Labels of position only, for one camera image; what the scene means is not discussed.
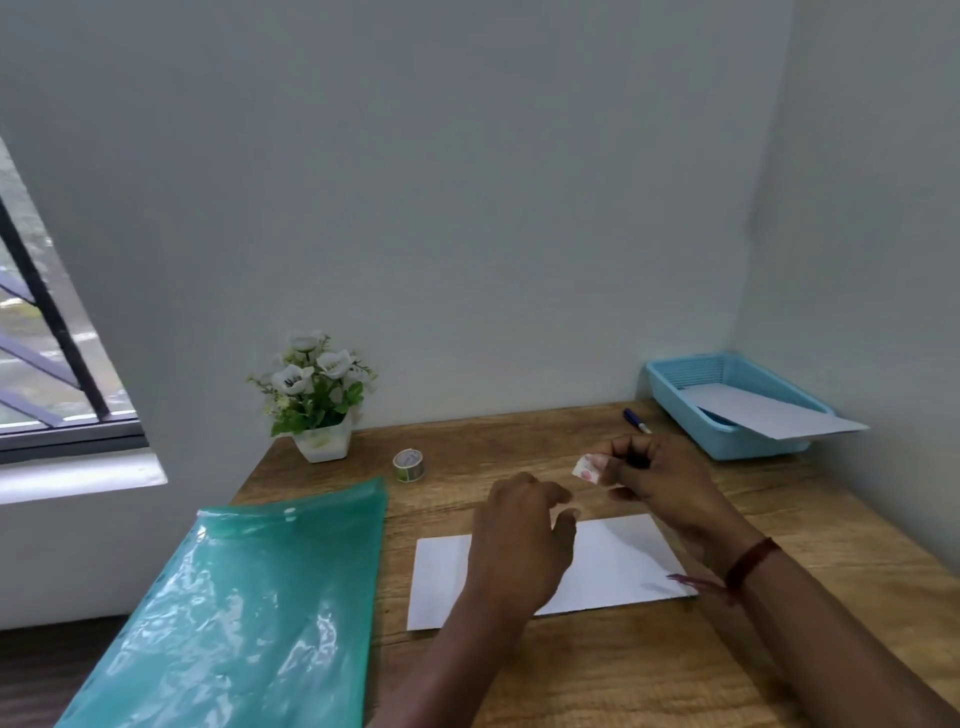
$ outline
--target tape roll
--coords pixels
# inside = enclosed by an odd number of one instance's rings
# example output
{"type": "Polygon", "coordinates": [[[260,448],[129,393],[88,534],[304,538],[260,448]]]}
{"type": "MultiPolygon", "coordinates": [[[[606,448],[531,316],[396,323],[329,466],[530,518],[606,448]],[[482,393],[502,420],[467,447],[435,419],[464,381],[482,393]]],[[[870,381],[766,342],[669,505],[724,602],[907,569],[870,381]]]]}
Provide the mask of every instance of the tape roll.
{"type": "Polygon", "coordinates": [[[425,472],[423,453],[418,449],[406,449],[396,454],[394,474],[401,483],[412,483],[414,480],[420,480],[425,472]]]}

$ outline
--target window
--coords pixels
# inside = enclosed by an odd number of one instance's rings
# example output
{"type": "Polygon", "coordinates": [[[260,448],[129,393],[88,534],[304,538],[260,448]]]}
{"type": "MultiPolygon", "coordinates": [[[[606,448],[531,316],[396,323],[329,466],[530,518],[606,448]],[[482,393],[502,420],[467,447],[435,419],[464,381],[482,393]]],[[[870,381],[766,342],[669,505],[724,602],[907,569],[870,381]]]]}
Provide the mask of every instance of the window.
{"type": "Polygon", "coordinates": [[[0,462],[145,447],[2,140],[0,238],[0,462]]]}

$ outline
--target teal plastic folder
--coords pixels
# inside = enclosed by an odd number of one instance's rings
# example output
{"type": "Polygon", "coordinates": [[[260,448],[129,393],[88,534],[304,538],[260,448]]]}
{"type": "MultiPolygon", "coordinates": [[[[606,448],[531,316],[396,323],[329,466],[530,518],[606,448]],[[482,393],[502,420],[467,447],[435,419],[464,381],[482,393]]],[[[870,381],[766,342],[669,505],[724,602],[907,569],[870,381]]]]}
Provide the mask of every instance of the teal plastic folder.
{"type": "Polygon", "coordinates": [[[359,727],[386,507],[377,478],[201,511],[59,728],[359,727]]]}

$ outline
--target white flower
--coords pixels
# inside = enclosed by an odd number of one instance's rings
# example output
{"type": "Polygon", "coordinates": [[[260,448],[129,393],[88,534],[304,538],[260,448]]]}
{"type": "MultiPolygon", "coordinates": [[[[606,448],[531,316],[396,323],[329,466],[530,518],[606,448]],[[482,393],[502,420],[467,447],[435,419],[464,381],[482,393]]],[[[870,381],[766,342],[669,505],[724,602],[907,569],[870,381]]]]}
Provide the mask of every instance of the white flower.
{"type": "Polygon", "coordinates": [[[290,334],[290,348],[295,352],[310,353],[320,346],[324,340],[324,333],[317,329],[313,333],[290,334]]]}
{"type": "Polygon", "coordinates": [[[353,363],[353,356],[346,349],[342,352],[324,352],[317,357],[317,369],[331,379],[342,379],[353,363]]]}
{"type": "Polygon", "coordinates": [[[347,379],[363,382],[364,384],[370,383],[370,375],[363,369],[360,369],[356,364],[350,364],[350,368],[347,369],[347,379]]]}
{"type": "Polygon", "coordinates": [[[282,395],[301,395],[313,391],[313,367],[301,369],[296,364],[289,364],[281,372],[274,374],[270,383],[282,395]]]}

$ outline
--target light blue plastic tray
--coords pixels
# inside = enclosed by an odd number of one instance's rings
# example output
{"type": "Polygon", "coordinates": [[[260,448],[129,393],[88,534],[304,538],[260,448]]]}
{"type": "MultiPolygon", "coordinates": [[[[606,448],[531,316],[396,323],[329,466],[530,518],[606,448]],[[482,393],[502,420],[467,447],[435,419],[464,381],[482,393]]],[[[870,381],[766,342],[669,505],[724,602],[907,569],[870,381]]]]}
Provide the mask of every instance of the light blue plastic tray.
{"type": "Polygon", "coordinates": [[[714,460],[740,460],[749,457],[803,452],[809,440],[773,440],[745,427],[714,417],[684,397],[684,388],[695,384],[729,384],[774,400],[826,412],[834,411],[773,372],[758,366],[740,354],[721,352],[651,361],[646,366],[654,399],[686,430],[697,445],[714,460]]]}

